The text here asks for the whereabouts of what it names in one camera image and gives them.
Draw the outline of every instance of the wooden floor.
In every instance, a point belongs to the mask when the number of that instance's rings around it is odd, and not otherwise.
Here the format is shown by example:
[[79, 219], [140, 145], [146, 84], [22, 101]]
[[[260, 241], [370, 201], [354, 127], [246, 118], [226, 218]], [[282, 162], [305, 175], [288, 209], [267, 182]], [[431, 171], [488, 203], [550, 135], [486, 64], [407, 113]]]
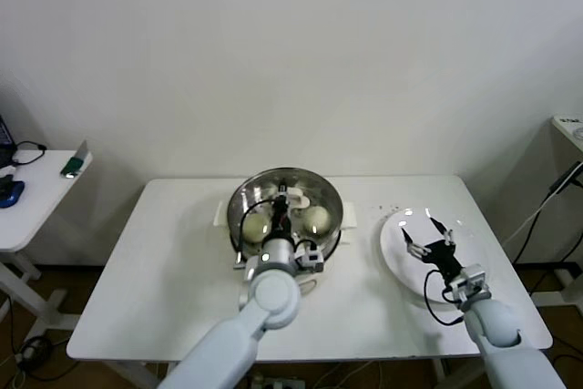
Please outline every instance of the wooden floor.
[[[521, 277], [528, 286], [532, 285], [540, 276], [540, 271], [522, 272]], [[55, 288], [66, 288], [69, 291], [66, 301], [61, 310], [63, 312], [81, 313], [89, 298], [91, 290], [95, 286], [99, 272], [97, 271], [44, 271], [42, 278], [37, 282], [30, 282], [30, 285], [44, 297], [48, 297]], [[558, 290], [557, 279], [553, 275], [548, 275], [547, 280], [541, 285], [539, 290]], [[20, 345], [28, 329], [31, 327], [34, 318], [16, 304], [15, 312], [15, 346]], [[547, 322], [550, 331], [558, 339], [572, 343], [579, 350], [583, 350], [583, 320], [574, 307], [547, 308], [541, 313]], [[55, 342], [64, 340], [70, 333], [49, 332], [48, 336]], [[551, 359], [560, 354], [571, 354], [583, 359], [583, 355], [578, 354], [561, 341], [555, 340], [554, 346], [547, 351]], [[10, 346], [10, 318], [6, 317], [0, 322], [0, 363], [5, 357], [11, 355]], [[454, 370], [466, 363], [468, 360], [476, 359], [448, 359], [445, 361], [446, 367]], [[49, 362], [36, 371], [38, 376], [50, 377], [60, 374], [66, 370], [73, 362], [66, 357], [65, 346], [59, 346], [53, 352]], [[363, 366], [365, 363], [344, 363], [337, 366], [337, 363], [310, 363], [310, 364], [261, 364], [255, 365], [249, 372], [249, 376], [262, 374], [267, 377], [294, 377], [306, 381], [306, 388], [312, 389], [318, 378], [336, 367], [335, 371], [321, 381], [319, 388], [336, 386], [348, 373]], [[563, 378], [566, 386], [570, 389], [580, 388], [583, 381], [583, 365], [570, 358], [562, 358], [557, 362], [557, 370]], [[0, 389], [8, 387], [10, 379], [15, 374], [16, 368], [11, 359], [0, 368]], [[344, 389], [366, 388], [412, 388], [429, 389], [435, 384], [435, 376], [430, 361], [384, 361], [370, 363], [362, 371], [354, 374], [343, 383]], [[133, 387], [130, 383], [110, 371], [102, 363], [81, 363], [70, 374], [56, 382], [41, 383], [26, 379], [22, 386], [26, 388], [85, 388], [85, 389], [125, 389]], [[249, 387], [249, 379], [244, 379], [238, 385], [240, 389]], [[471, 385], [469, 389], [489, 388], [490, 385], [485, 377], [481, 377]]]

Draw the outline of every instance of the metal bowl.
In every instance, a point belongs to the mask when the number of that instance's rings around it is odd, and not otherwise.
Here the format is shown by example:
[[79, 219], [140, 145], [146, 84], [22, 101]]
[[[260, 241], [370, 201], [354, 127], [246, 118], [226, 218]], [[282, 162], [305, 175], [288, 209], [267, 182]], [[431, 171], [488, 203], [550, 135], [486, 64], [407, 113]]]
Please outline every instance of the metal bowl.
[[[253, 204], [268, 200], [278, 192], [280, 183], [285, 180], [289, 188], [301, 189], [303, 196], [310, 200], [310, 206], [321, 206], [330, 214], [330, 228], [322, 235], [315, 235], [303, 227], [303, 209], [291, 209], [291, 234], [296, 243], [302, 239], [315, 241], [322, 250], [326, 260], [330, 257], [340, 239], [340, 226], [343, 221], [343, 203], [334, 186], [320, 175], [305, 169], [277, 168], [265, 170], [243, 182], [233, 193], [227, 208], [230, 239], [235, 251], [239, 246], [240, 221]], [[254, 212], [271, 216], [271, 204], [263, 203]], [[261, 245], [243, 239], [243, 257], [245, 259], [257, 255]]]

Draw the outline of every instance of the white table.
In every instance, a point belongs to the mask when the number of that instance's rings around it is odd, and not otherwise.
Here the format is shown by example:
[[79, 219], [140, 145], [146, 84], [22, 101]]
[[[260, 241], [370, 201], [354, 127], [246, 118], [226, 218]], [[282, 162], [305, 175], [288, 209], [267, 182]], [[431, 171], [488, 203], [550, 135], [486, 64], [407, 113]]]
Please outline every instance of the white table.
[[[260, 342], [261, 362], [403, 359], [477, 354], [463, 324], [442, 327], [385, 266], [379, 233], [409, 206], [448, 208], [484, 245], [495, 297], [511, 304], [536, 348], [552, 338], [463, 181], [453, 176], [330, 178], [355, 207], [317, 287], [288, 327]], [[242, 271], [228, 232], [213, 227], [241, 179], [156, 179], [142, 193], [68, 343], [76, 359], [174, 362], [238, 311]], [[436, 310], [454, 319], [455, 310]], [[141, 387], [154, 387], [144, 377]]]
[[[38, 150], [20, 150], [16, 152], [15, 158], [28, 161], [38, 154]], [[73, 330], [78, 320], [78, 315], [58, 311], [66, 291], [56, 290], [45, 301], [26, 285], [28, 279], [38, 279], [40, 272], [19, 253], [77, 182], [79, 177], [66, 179], [59, 175], [73, 154], [73, 150], [48, 150], [40, 160], [16, 168], [15, 180], [24, 181], [25, 190], [15, 205], [0, 209], [0, 253], [23, 273], [22, 278], [18, 278], [0, 263], [0, 289], [9, 293], [38, 318], [26, 338], [40, 335], [48, 329]], [[89, 154], [82, 170], [89, 165], [91, 159]], [[8, 302], [5, 302], [0, 308], [0, 319], [7, 311]]]

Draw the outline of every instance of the white plate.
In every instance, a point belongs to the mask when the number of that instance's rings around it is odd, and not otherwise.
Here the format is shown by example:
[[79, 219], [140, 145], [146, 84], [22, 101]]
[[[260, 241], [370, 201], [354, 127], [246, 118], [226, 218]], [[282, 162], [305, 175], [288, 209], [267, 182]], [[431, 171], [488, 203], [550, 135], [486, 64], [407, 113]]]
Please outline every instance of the white plate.
[[[404, 286], [423, 296], [425, 275], [436, 269], [435, 265], [425, 264], [407, 252], [401, 231], [403, 226], [413, 241], [422, 246], [441, 240], [443, 237], [429, 220], [430, 216], [454, 231], [455, 257], [462, 266], [479, 263], [489, 272], [486, 253], [480, 242], [476, 241], [474, 234], [454, 214], [440, 209], [413, 207], [392, 214], [381, 230], [384, 261]], [[444, 302], [441, 296], [444, 287], [441, 276], [434, 273], [427, 284], [427, 297], [434, 302]]]

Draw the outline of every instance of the wire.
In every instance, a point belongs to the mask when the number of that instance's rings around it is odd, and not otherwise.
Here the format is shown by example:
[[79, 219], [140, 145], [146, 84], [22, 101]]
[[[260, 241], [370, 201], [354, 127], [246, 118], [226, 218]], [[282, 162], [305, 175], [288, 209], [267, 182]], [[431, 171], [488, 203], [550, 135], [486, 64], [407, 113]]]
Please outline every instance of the wire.
[[[15, 341], [14, 341], [14, 337], [15, 337], [14, 309], [13, 309], [12, 297], [10, 295], [7, 295], [7, 296], [8, 296], [8, 303], [9, 303], [9, 308], [10, 308], [10, 346], [11, 346], [14, 354], [16, 354]], [[57, 343], [57, 345], [63, 344], [65, 342], [67, 342], [69, 339], [70, 338], [68, 338], [64, 341], [60, 341]], [[33, 343], [33, 341], [36, 341], [36, 340], [43, 340], [46, 343], [48, 343], [49, 351], [45, 355], [45, 360], [48, 360], [48, 358], [50, 357], [50, 349], [52, 349], [54, 347], [54, 345], [51, 343], [51, 341], [49, 339], [47, 339], [44, 336], [37, 336], [37, 337], [33, 337], [31, 339], [28, 339], [28, 341], [26, 341], [23, 344], [23, 346], [20, 348], [20, 352], [22, 352], [25, 348], [30, 348], [30, 347], [35, 349], [35, 346], [32, 345], [32, 343]], [[26, 369], [26, 363], [24, 361], [21, 361], [20, 363], [16, 363], [16, 366], [18, 367], [19, 372], [22, 372], [22, 374], [23, 374], [23, 381], [18, 386], [15, 386], [16, 377], [19, 375], [19, 374], [15, 374], [13, 376], [13, 378], [11, 379], [12, 386], [14, 389], [19, 389], [20, 387], [22, 387], [25, 383], [24, 380], [26, 379], [27, 376], [29, 376], [33, 380], [37, 380], [39, 382], [54, 382], [54, 381], [64, 377], [65, 375], [69, 374], [71, 371], [73, 371], [80, 364], [81, 364], [81, 362], [75, 362], [75, 363], [73, 363], [72, 366], [70, 366], [68, 369], [66, 369], [63, 373], [56, 375], [54, 377], [39, 377], [37, 375], [31, 374], [30, 371], [28, 369]]]
[[10, 359], [12, 359], [14, 356], [15, 356], [14, 354], [10, 354], [8, 357], [6, 357], [6, 358], [5, 358], [5, 359], [4, 359], [4, 360], [3, 360], [3, 361], [0, 363], [0, 368], [1, 368], [2, 366], [4, 366], [5, 364], [7, 364], [7, 363], [8, 363], [8, 361], [9, 361]]
[[459, 300], [450, 300], [449, 298], [447, 298], [445, 296], [446, 292], [450, 292], [450, 291], [448, 291], [447, 288], [445, 288], [441, 291], [441, 297], [444, 299], [445, 302], [449, 302], [450, 304], [459, 304], [461, 302]]
[[261, 204], [265, 204], [266, 202], [273, 202], [273, 200], [259, 200], [257, 202], [255, 202], [253, 205], [251, 205], [244, 213], [243, 216], [240, 218], [240, 224], [239, 224], [239, 238], [238, 238], [238, 245], [237, 245], [237, 251], [238, 252], [243, 252], [243, 223], [245, 223], [245, 219], [247, 218], [247, 215], [249, 213], [251, 213], [253, 211], [253, 209], [255, 209], [255, 207], [257, 207], [258, 205]]
[[315, 241], [313, 241], [312, 239], [301, 239], [301, 240], [300, 240], [300, 241], [298, 241], [298, 242], [297, 242], [295, 245], [293, 245], [293, 250], [294, 250], [294, 251], [297, 251], [297, 250], [298, 250], [298, 248], [300, 248], [300, 245], [301, 245], [302, 243], [305, 243], [306, 241], [307, 241], [307, 242], [309, 242], [309, 243], [313, 243], [314, 245], [316, 244], [316, 242], [315, 242]]
[[39, 377], [38, 375], [32, 375], [31, 373], [26, 373], [26, 375], [28, 375], [33, 380], [37, 380], [39, 382], [45, 382], [45, 383], [55, 382], [56, 380], [63, 378], [65, 375], [69, 374], [71, 371], [73, 371], [75, 368], [77, 368], [80, 364], [81, 364], [81, 362], [75, 362], [68, 369], [66, 369], [64, 372], [62, 372], [61, 374], [56, 375], [54, 377]]
[[[18, 376], [22, 375], [22, 380], [19, 384], [16, 384], [16, 380], [18, 380]], [[26, 373], [24, 371], [19, 371], [16, 373], [15, 378], [12, 379], [12, 389], [20, 389], [22, 386], [25, 385], [26, 381]]]
[[33, 159], [30, 159], [28, 161], [25, 161], [24, 163], [22, 161], [12, 160], [12, 164], [14, 166], [26, 166], [27, 164], [32, 164], [35, 161], [37, 161], [37, 160], [39, 160], [39, 159], [41, 159], [42, 157], [45, 156], [46, 146], [43, 145], [43, 144], [40, 144], [40, 143], [36, 143], [35, 141], [28, 141], [28, 140], [21, 141], [20, 143], [16, 143], [16, 148], [20, 147], [20, 145], [26, 145], [26, 144], [28, 144], [28, 145], [35, 145], [38, 148], [38, 150], [40, 150], [40, 154], [37, 157], [34, 157]]
[[535, 219], [530, 224], [530, 228], [528, 229], [528, 234], [527, 234], [527, 237], [525, 238], [525, 242], [522, 244], [522, 247], [520, 248], [520, 251], [518, 252], [518, 255], [512, 260], [512, 264], [513, 265], [514, 264], [517, 264], [518, 259], [520, 258], [520, 256], [522, 255], [522, 253], [527, 248], [528, 243], [530, 242], [530, 237], [532, 236], [532, 232], [534, 231], [535, 227], [537, 226], [537, 222], [538, 222], [538, 218], [539, 217], [540, 217], [540, 211], [537, 213], [537, 215], [535, 216]]
[[313, 384], [312, 389], [318, 389], [318, 384], [320, 384], [327, 376], [334, 374], [342, 365], [342, 363], [338, 363], [330, 371], [323, 374], [318, 380], [316, 380], [316, 383]]
[[362, 369], [364, 369], [366, 366], [368, 366], [369, 364], [371, 364], [372, 362], [367, 362], [365, 364], [363, 364], [362, 366], [359, 366], [358, 368], [356, 368], [354, 371], [352, 371], [351, 373], [348, 373], [336, 386], [334, 386], [334, 389], [340, 389], [340, 387], [343, 385], [343, 383], [346, 382], [346, 380], [348, 380], [350, 377], [352, 377], [353, 375], [355, 375], [356, 373], [359, 373], [362, 371]]
[[9, 307], [10, 307], [10, 348], [12, 349], [12, 354], [16, 354], [16, 348], [15, 348], [15, 312], [13, 309], [13, 304], [12, 304], [12, 296], [10, 296], [10, 294], [7, 295], [8, 296], [8, 303], [9, 303]]
[[553, 334], [553, 337], [554, 337], [555, 339], [557, 339], [559, 342], [561, 342], [561, 343], [563, 343], [564, 345], [568, 346], [568, 347], [569, 347], [571, 350], [573, 350], [573, 351], [577, 351], [579, 354], [583, 355], [583, 351], [579, 350], [579, 349], [577, 348], [577, 346], [575, 346], [575, 345], [572, 345], [572, 344], [570, 344], [570, 343], [569, 343], [569, 342], [567, 342], [567, 341], [564, 341], [563, 339], [561, 339], [560, 337], [556, 336], [555, 334]]
[[[577, 243], [575, 243], [575, 245], [573, 245], [573, 248], [571, 248], [569, 250], [569, 252], [559, 261], [559, 263], [562, 263], [563, 261], [565, 261], [566, 259], [568, 259], [568, 257], [573, 252], [575, 252], [577, 250], [577, 248], [581, 245], [581, 242], [583, 242], [583, 231], [579, 235], [579, 238], [577, 240]], [[549, 274], [550, 274], [550, 271], [546, 271], [545, 273], [543, 273], [528, 294], [532, 296], [532, 294], [535, 292], [535, 290], [538, 288], [538, 286], [540, 286], [540, 284], [543, 282], [543, 280], [545, 280], [545, 278]]]
[[439, 271], [437, 269], [433, 269], [432, 271], [429, 271], [427, 273], [427, 275], [425, 275], [425, 281], [423, 284], [423, 299], [425, 301], [425, 306], [427, 306], [427, 310], [429, 311], [429, 313], [431, 313], [431, 315], [433, 316], [433, 318], [436, 321], [438, 321], [442, 325], [445, 325], [446, 327], [451, 327], [452, 325], [456, 325], [456, 324], [460, 323], [461, 321], [464, 320], [464, 316], [460, 316], [459, 318], [454, 319], [451, 322], [446, 322], [446, 321], [442, 321], [441, 319], [439, 319], [437, 317], [437, 315], [434, 313], [434, 311], [431, 309], [431, 305], [429, 305], [429, 299], [427, 298], [427, 282], [429, 281], [429, 277], [431, 276], [432, 273], [439, 273]]
[[555, 366], [555, 364], [556, 364], [556, 363], [557, 363], [557, 362], [558, 362], [560, 359], [562, 359], [563, 357], [568, 357], [569, 359], [577, 360], [578, 362], [581, 362], [581, 363], [583, 363], [583, 359], [581, 359], [580, 357], [577, 357], [576, 355], [572, 355], [572, 354], [560, 354], [560, 355], [558, 355], [557, 357], [555, 357], [555, 358], [553, 359], [553, 362], [552, 362], [553, 366]]
[[530, 216], [528, 216], [524, 222], [522, 222], [522, 224], [517, 228], [516, 231], [514, 231], [512, 234], [510, 234], [510, 236], [502, 243], [502, 246], [506, 246], [512, 239], [514, 239], [517, 234], [523, 229], [525, 228], [525, 226], [536, 217], [536, 215], [542, 211], [542, 209], [544, 209], [546, 207], [546, 205], [550, 202], [550, 200], [552, 200], [555, 195], [557, 195], [557, 193], [559, 193], [565, 186], [567, 186], [567, 184], [570, 184], [570, 180], [571, 177], [573, 175], [575, 175], [579, 169], [583, 168], [583, 163], [579, 163], [578, 166], [576, 166], [573, 171], [571, 173], [569, 173], [568, 177], [566, 177], [563, 182], [555, 189], [555, 191], [553, 191], [552, 193], [548, 194], [545, 197], [545, 200], [540, 204], [540, 207], [538, 207], [538, 209], [532, 213]]
[[59, 346], [59, 345], [62, 345], [63, 343], [67, 343], [67, 342], [69, 342], [70, 340], [71, 340], [71, 337], [69, 336], [69, 337], [67, 337], [66, 339], [63, 339], [62, 341], [59, 341], [59, 342], [57, 342], [57, 343], [53, 343], [53, 346]]
[[10, 377], [8, 379], [8, 381], [4, 384], [4, 386], [2, 386], [2, 389], [6, 389], [12, 383], [12, 381], [15, 379], [15, 377], [16, 377], [16, 374], [14, 374], [12, 377]]

